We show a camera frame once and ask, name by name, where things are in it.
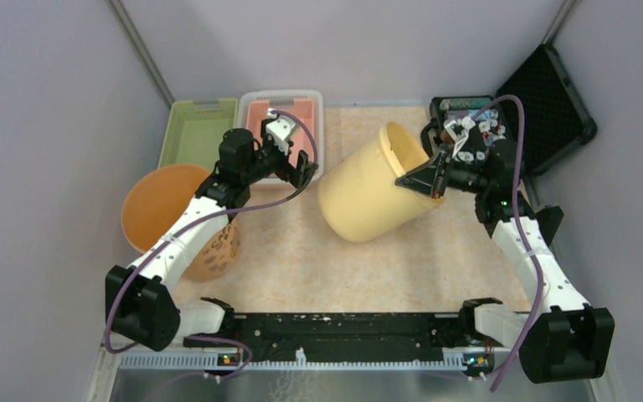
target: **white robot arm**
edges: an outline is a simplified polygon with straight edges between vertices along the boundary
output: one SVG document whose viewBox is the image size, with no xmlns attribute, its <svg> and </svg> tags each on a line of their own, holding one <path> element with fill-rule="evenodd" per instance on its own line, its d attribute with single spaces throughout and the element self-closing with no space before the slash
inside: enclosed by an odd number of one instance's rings
<svg viewBox="0 0 643 402">
<path fill-rule="evenodd" d="M 517 315 L 496 299 L 465 302 L 460 311 L 465 331 L 496 339 L 508 347 L 518 339 L 522 341 L 519 358 L 524 372 L 535 383 L 599 377 L 604 372 L 615 321 L 606 308 L 590 306 L 548 249 L 563 213 L 558 207 L 534 213 L 512 185 L 517 144 L 498 137 L 487 145 L 480 128 L 468 123 L 446 121 L 442 137 L 447 142 L 440 144 L 427 163 L 398 178 L 396 185 L 432 198 L 441 197 L 447 187 L 476 194 L 477 219 L 513 263 L 529 300 L 534 302 L 539 285 L 533 257 L 543 273 L 543 293 L 537 319 L 530 323 L 523 340 L 519 338 L 526 316 Z M 463 152 L 478 157 L 459 157 Z M 517 211 L 512 207 L 514 196 Z M 516 215 L 530 251 L 518 232 Z"/>
<path fill-rule="evenodd" d="M 168 346 L 182 322 L 171 297 L 175 285 L 193 257 L 244 209 L 249 186 L 271 174 L 298 189 L 311 180 L 317 165 L 304 151 L 295 167 L 289 163 L 296 128 L 292 119 L 270 109 L 268 119 L 261 123 L 264 135 L 257 149 L 250 131 L 233 129 L 224 134 L 214 171 L 176 223 L 127 268 L 115 265 L 107 274 L 105 314 L 112 331 L 155 351 Z M 203 301 L 194 313 L 195 318 L 183 320 L 182 330 L 215 333 L 220 329 L 224 318 L 220 305 Z"/>
</svg>

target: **yellow cylindrical container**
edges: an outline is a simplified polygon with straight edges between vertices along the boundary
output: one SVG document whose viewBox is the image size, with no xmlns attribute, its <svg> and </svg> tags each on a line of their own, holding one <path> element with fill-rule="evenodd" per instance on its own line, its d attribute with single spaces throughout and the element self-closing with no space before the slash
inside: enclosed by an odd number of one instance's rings
<svg viewBox="0 0 643 402">
<path fill-rule="evenodd" d="M 389 123 L 319 183 L 324 219 L 348 241 L 376 238 L 436 208 L 432 199 L 395 185 L 395 179 L 429 160 L 401 125 Z"/>
</svg>

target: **gray wall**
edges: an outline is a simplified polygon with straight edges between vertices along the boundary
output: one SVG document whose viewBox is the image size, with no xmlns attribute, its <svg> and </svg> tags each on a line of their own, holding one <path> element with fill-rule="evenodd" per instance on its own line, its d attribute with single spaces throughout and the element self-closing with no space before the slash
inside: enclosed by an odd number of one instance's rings
<svg viewBox="0 0 643 402">
<path fill-rule="evenodd" d="M 599 133 L 538 189 L 566 213 L 562 265 L 615 315 L 611 360 L 628 400 L 643 400 L 643 2 L 582 2 L 556 46 Z"/>
<path fill-rule="evenodd" d="M 124 0 L 178 99 L 317 89 L 327 105 L 493 92 L 559 0 Z"/>
<path fill-rule="evenodd" d="M 103 1 L 0 0 L 0 400 L 82 400 L 167 108 Z"/>
</svg>

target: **pink plastic bin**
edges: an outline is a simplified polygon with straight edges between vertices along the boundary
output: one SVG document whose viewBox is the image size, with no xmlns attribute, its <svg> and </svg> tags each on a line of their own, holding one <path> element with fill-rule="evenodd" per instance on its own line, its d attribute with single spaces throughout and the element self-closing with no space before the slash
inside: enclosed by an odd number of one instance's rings
<svg viewBox="0 0 643 402">
<path fill-rule="evenodd" d="M 247 121 L 245 122 L 245 128 L 250 130 L 255 138 L 260 140 L 260 142 L 262 142 L 262 138 L 260 136 L 260 124 L 264 119 L 267 118 L 267 109 L 269 107 L 274 107 L 275 109 L 279 109 L 281 111 L 287 111 L 299 118 L 301 122 L 309 128 L 311 136 L 316 140 L 314 125 L 314 115 L 316 113 L 316 108 L 314 105 L 314 100 L 309 98 L 296 98 L 292 99 L 292 103 L 286 102 L 284 104 L 275 104 L 274 101 L 270 102 L 270 100 L 255 100 L 250 103 L 250 106 L 248 108 Z M 312 157 L 309 138 L 307 138 L 304 132 L 301 131 L 301 127 L 295 134 L 294 143 L 295 145 L 292 147 L 292 154 L 290 155 L 290 163 L 296 166 L 299 151 L 301 149 L 305 150 L 306 154 L 309 155 L 309 158 Z"/>
</svg>

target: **black case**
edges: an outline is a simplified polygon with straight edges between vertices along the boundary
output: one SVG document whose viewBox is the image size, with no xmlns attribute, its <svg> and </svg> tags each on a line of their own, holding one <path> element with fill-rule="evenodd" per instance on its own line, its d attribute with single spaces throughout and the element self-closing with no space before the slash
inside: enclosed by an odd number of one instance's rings
<svg viewBox="0 0 643 402">
<path fill-rule="evenodd" d="M 592 140 L 598 131 L 553 46 L 538 46 L 499 87 L 495 96 L 500 95 L 516 95 L 523 103 L 526 113 L 525 174 L 544 174 L 567 154 Z M 443 99 L 473 97 L 492 98 L 491 95 L 435 97 L 430 102 L 430 115 L 442 125 L 445 111 L 440 109 L 440 102 Z M 496 108 L 506 125 L 507 137 L 516 141 L 516 106 L 502 102 Z"/>
</svg>

